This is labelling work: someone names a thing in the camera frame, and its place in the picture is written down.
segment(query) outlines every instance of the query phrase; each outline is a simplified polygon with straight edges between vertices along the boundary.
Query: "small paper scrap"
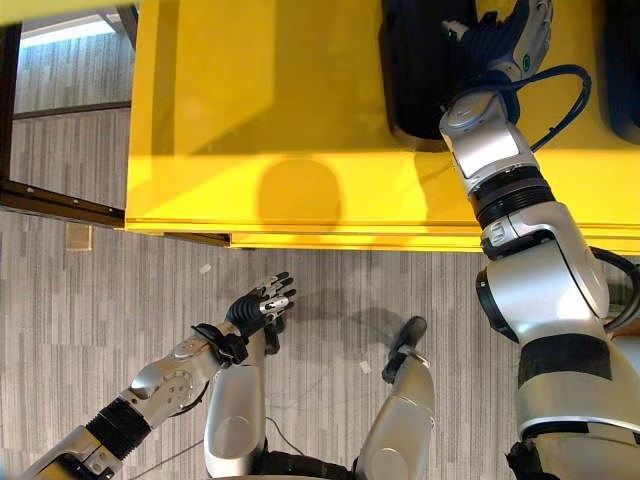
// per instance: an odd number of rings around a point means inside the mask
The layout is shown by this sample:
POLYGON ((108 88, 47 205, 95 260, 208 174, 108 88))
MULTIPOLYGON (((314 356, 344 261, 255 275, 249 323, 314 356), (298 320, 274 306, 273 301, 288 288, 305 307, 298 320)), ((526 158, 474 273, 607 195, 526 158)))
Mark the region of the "small paper scrap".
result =
POLYGON ((369 362, 367 362, 366 360, 360 362, 360 370, 362 370, 362 373, 364 373, 365 375, 369 375, 371 373, 369 362))

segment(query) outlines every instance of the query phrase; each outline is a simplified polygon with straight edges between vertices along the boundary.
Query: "black cable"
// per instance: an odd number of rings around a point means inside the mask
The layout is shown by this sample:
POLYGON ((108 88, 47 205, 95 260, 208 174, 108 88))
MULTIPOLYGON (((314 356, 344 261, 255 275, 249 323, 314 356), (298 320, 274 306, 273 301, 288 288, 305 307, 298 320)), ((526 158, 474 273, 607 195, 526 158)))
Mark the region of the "black cable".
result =
POLYGON ((276 430, 278 431, 278 434, 280 435, 280 437, 282 438, 282 440, 284 440, 284 443, 286 443, 287 445, 289 445, 291 448, 293 448, 297 453, 299 453, 300 455, 302 455, 303 457, 306 457, 306 455, 302 452, 302 450, 300 450, 298 447, 296 447, 293 443, 291 443, 289 440, 287 440, 287 437, 284 436, 284 434, 282 433, 282 430, 280 430, 280 427, 278 426, 278 423, 271 417, 264 417, 267 420, 269 420, 271 423, 273 423, 273 426, 276 427, 276 430))
POLYGON ((204 384, 204 388, 202 389, 202 391, 200 392, 200 394, 196 397, 196 399, 191 402, 189 405, 187 405, 186 407, 184 407, 182 410, 180 410, 178 413, 174 413, 173 415, 171 415, 171 418, 173 417, 179 417, 180 415, 184 415, 185 413, 187 413, 188 411, 194 409, 200 402, 202 402, 202 397, 204 397, 205 392, 207 391, 207 388, 209 388, 209 382, 204 384))
POLYGON ((551 139, 553 139, 558 133, 564 130, 567 125, 569 125, 573 120, 576 119, 578 115, 584 110, 584 107, 587 106, 587 102, 589 101, 589 96, 591 94, 591 77, 589 73, 579 65, 558 65, 555 67, 548 68, 542 72, 538 72, 535 75, 525 79, 519 80, 517 82, 505 83, 505 84, 491 84, 491 85, 479 85, 477 87, 471 87, 462 93, 455 96, 451 104, 455 103, 459 98, 468 95, 470 93, 478 93, 478 92, 486 92, 486 91, 506 91, 506 90, 518 90, 526 85, 529 85, 533 82, 538 82, 540 80, 545 80, 551 77, 557 77, 560 75, 576 75, 582 79, 582 91, 580 95, 572 105, 569 112, 564 116, 560 122, 558 122, 555 126, 549 128, 549 133, 547 133, 544 137, 538 140, 531 146, 531 151, 535 152, 539 150, 541 147, 549 143, 551 139))
POLYGON ((191 445, 190 447, 185 448, 184 450, 180 450, 178 453, 176 453, 174 455, 171 455, 169 458, 165 458, 160 463, 156 463, 153 467, 147 468, 144 472, 139 473, 135 477, 131 477, 131 480, 136 480, 137 478, 144 477, 147 473, 152 472, 156 468, 161 467, 162 465, 164 465, 167 462, 170 462, 174 458, 179 457, 180 455, 183 455, 183 454, 187 453, 190 450, 193 450, 194 448, 196 448, 198 445, 200 445, 202 443, 204 443, 204 439, 194 443, 193 445, 191 445))
POLYGON ((640 315, 640 269, 620 255, 603 248, 591 247, 593 255, 603 262, 622 270, 631 280, 631 298, 622 312, 604 326, 606 332, 611 333, 634 322, 640 315))

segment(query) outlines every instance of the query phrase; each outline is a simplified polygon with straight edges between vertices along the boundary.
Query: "gray carpet floor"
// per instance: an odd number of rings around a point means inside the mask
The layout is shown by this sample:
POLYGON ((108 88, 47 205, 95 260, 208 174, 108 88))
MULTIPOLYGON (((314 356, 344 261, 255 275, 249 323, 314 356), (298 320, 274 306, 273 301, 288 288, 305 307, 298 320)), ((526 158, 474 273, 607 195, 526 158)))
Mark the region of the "gray carpet floor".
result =
MULTIPOLYGON (((116 35, 23 50, 18 111, 126 99, 132 58, 116 35), (78 59, 84 67, 71 66, 78 59)), ((123 206, 128 115, 15 122, 13 179, 123 206)), ((299 298, 282 350, 268 359, 266 390, 268 414, 296 446, 351 465, 389 391, 380 378, 387 345, 420 314, 437 389, 428 478, 512 478, 504 453, 516 440, 517 350, 490 330, 475 298, 481 255, 230 251, 108 229, 94 231, 93 251, 68 252, 63 222, 6 212, 0 252, 6 473, 91 419, 190 325, 220 321, 237 296, 288 270, 299 298)), ((205 478, 207 401, 153 432, 120 478, 205 478)), ((267 434, 288 449, 270 424, 267 434)))

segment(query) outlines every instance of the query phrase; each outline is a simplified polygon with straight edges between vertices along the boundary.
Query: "robotic hand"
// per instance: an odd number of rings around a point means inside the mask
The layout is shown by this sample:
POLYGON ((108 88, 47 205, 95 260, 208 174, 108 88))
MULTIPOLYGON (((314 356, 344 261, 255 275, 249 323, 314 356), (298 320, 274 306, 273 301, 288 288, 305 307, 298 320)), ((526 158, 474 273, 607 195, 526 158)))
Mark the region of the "robotic hand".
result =
POLYGON ((551 16, 550 0, 518 0, 505 24, 445 24, 485 71, 440 130, 491 260, 477 278, 480 303, 521 348, 511 468, 518 479, 637 479, 640 380, 605 334, 605 276, 501 95, 506 77, 519 85, 536 73, 551 16))
POLYGON ((151 429, 189 411, 218 370, 247 357, 248 338, 271 328, 293 306, 296 291, 282 293, 292 283, 286 272, 270 277, 237 299, 224 322, 192 327, 191 337, 143 368, 93 420, 73 430, 20 478, 112 478, 151 429))

